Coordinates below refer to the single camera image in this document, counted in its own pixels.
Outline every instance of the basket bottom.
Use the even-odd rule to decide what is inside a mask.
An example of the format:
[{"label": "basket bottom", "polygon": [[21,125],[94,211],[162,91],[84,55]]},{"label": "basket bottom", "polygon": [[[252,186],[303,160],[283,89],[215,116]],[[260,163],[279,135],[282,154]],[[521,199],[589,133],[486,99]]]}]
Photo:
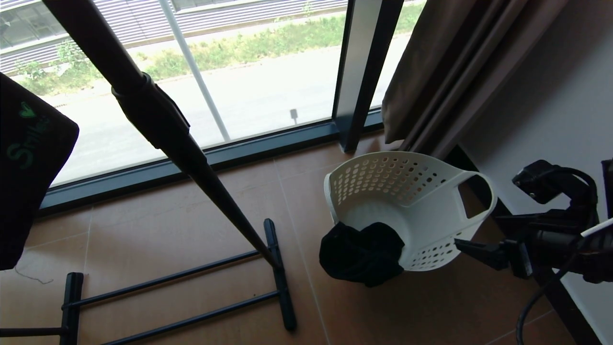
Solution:
[{"label": "basket bottom", "polygon": [[413,248],[410,227],[404,216],[405,208],[386,200],[358,199],[344,203],[338,211],[341,222],[360,231],[376,222],[385,223],[394,229],[405,243],[398,264],[408,270]]}]

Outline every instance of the bush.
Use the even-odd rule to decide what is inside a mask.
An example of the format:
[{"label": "bush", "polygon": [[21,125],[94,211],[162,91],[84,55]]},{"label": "bush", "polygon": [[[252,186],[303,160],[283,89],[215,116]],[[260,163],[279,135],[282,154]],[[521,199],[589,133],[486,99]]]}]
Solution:
[{"label": "bush", "polygon": [[[395,34],[413,30],[424,8],[425,2],[405,5],[400,12]],[[307,16],[310,8],[303,9]],[[306,50],[341,45],[345,30],[345,16],[309,19],[305,23],[289,23],[277,29],[268,29],[250,36],[238,34],[235,37],[191,44],[189,48],[201,71],[223,68],[235,64],[275,58]],[[46,72],[36,61],[18,63],[18,73],[25,76],[20,83],[37,95],[72,92],[90,87],[101,79],[100,72],[87,56],[72,41],[56,46],[58,60],[55,72]],[[189,74],[183,55],[174,50],[163,50],[153,56],[139,52],[136,57],[147,61],[144,70],[154,80],[162,80]]]}]

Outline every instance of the brown floor tile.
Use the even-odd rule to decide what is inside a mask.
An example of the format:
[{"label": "brown floor tile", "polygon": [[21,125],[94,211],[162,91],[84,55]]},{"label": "brown floor tile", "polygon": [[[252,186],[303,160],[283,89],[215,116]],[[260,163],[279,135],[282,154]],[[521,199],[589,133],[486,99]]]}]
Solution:
[{"label": "brown floor tile", "polygon": [[[0,327],[59,327],[66,275],[82,272],[87,234],[26,250],[17,271],[0,271]],[[2,345],[57,345],[57,336],[3,338]]]},{"label": "brown floor tile", "polygon": [[86,233],[91,220],[91,206],[37,220],[30,229],[26,247],[39,246],[51,241]]},{"label": "brown floor tile", "polygon": [[[207,344],[324,344],[325,334],[279,182],[232,192],[232,196],[262,239],[264,219],[275,222],[299,329],[293,335],[284,329],[277,299],[272,299],[148,344],[202,344],[204,339]],[[159,197],[153,192],[147,198]],[[134,220],[93,228],[90,233],[86,297],[253,249],[210,201],[161,213],[134,208],[125,214]],[[272,270],[265,260],[252,260],[86,309],[80,341],[99,344],[272,290]]]},{"label": "brown floor tile", "polygon": [[[524,343],[529,345],[575,345],[573,337],[555,311],[524,326]],[[515,332],[488,345],[516,345]]]},{"label": "brown floor tile", "polygon": [[[236,191],[277,180],[277,175],[274,162],[269,160],[223,171],[219,179],[229,191]],[[95,205],[91,228],[107,227],[134,220],[135,217],[159,214],[206,200],[206,195],[192,181],[166,185],[127,196],[120,203],[111,201]]]},{"label": "brown floor tile", "polygon": [[[435,271],[403,273],[372,289],[326,275],[318,253],[333,225],[323,192],[331,170],[283,179],[282,185],[332,344],[485,344],[513,327],[536,283],[464,255]],[[488,220],[476,239],[500,237]],[[531,319],[550,309],[540,301]]]},{"label": "brown floor tile", "polygon": [[340,164],[365,153],[397,149],[400,144],[401,142],[394,142],[386,145],[383,132],[377,132],[364,136],[360,140],[356,151],[352,153],[344,153],[340,145],[335,142],[275,158],[275,163],[279,176],[284,179],[325,166]]}]

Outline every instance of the black cable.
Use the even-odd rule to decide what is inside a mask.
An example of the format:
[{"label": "black cable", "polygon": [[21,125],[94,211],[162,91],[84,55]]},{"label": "black cable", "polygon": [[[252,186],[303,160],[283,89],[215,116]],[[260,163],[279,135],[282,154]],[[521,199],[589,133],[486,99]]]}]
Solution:
[{"label": "black cable", "polygon": [[[594,220],[596,219],[596,215],[598,214],[596,212],[596,204],[598,203],[598,190],[596,189],[596,182],[594,181],[594,179],[592,179],[591,176],[589,176],[588,174],[584,173],[581,170],[577,170],[577,169],[573,169],[573,168],[563,168],[563,167],[556,167],[550,171],[545,172],[543,175],[539,176],[539,178],[543,178],[546,175],[549,174],[553,174],[553,173],[571,173],[577,177],[580,177],[582,180],[585,181],[585,183],[588,185],[589,189],[590,189],[590,205],[592,206],[590,213],[587,217],[587,226],[585,227],[590,228],[594,225]],[[584,239],[583,242],[583,247],[587,246],[589,244],[589,237]],[[575,246],[576,243],[580,240],[581,238],[577,238],[573,243],[572,246]],[[517,318],[517,323],[515,326],[515,340],[517,341],[517,345],[524,345],[524,323],[526,321],[526,317],[528,317],[528,313],[530,312],[530,309],[532,309],[532,307],[536,304],[536,301],[538,301],[539,298],[541,298],[545,292],[547,291],[547,289],[553,284],[558,282],[572,267],[573,262],[575,260],[575,258],[577,257],[577,253],[581,248],[575,248],[573,251],[573,254],[571,255],[571,257],[568,259],[568,261],[566,261],[566,263],[560,268],[560,270],[553,276],[551,277],[551,279],[549,279],[548,282],[545,283],[545,285],[543,285],[534,295],[532,295],[532,297],[530,297],[530,299],[528,300],[528,303],[526,304],[526,306],[523,308],[522,312],[519,314],[519,317]]]}]

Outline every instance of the wire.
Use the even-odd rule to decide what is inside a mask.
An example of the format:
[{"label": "wire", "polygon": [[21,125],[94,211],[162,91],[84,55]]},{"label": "wire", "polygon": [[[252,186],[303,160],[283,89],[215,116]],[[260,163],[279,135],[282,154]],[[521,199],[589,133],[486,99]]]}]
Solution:
[{"label": "wire", "polygon": [[[581,170],[577,170],[577,169],[573,169],[573,168],[563,168],[563,167],[556,167],[548,172],[545,172],[543,175],[539,176],[539,178],[543,178],[546,175],[549,174],[553,174],[553,173],[571,173],[577,177],[580,177],[582,180],[585,181],[585,183],[588,185],[589,189],[590,189],[590,204],[592,206],[590,213],[587,217],[587,226],[586,227],[590,227],[589,229],[585,230],[584,233],[586,233],[586,235],[584,236],[584,233],[581,233],[583,238],[586,238],[586,241],[584,241],[583,246],[587,246],[589,244],[589,241],[587,241],[588,237],[592,237],[593,234],[595,234],[598,230],[600,230],[601,228],[604,228],[608,225],[603,225],[605,223],[609,223],[611,221],[611,219],[595,226],[592,227],[592,225],[594,224],[594,221],[596,219],[596,215],[598,214],[596,212],[596,204],[598,203],[598,190],[596,189],[596,182],[594,181],[594,179],[592,179],[591,176],[589,176],[588,174],[584,173]],[[575,246],[577,244],[577,242],[580,240],[580,238],[577,238],[571,245]],[[580,250],[580,248],[575,248],[575,250],[573,251],[573,254],[571,254],[570,258],[566,261],[566,263],[560,268],[560,270],[554,274],[553,277],[551,277],[551,279],[549,279],[549,281],[547,281],[545,283],[545,285],[543,285],[540,289],[538,289],[538,291],[532,295],[532,297],[530,297],[530,299],[528,300],[528,303],[524,306],[522,312],[519,314],[519,317],[517,318],[517,323],[515,326],[515,340],[517,341],[517,345],[524,345],[524,323],[526,321],[526,317],[528,317],[528,313],[530,312],[530,309],[532,309],[532,307],[536,304],[536,302],[538,301],[539,298],[541,298],[545,292],[547,292],[547,289],[553,284],[556,283],[558,281],[560,281],[560,279],[562,279],[562,277],[568,273],[568,271],[570,270],[570,268],[572,267],[575,259],[577,258],[577,252]]]}]

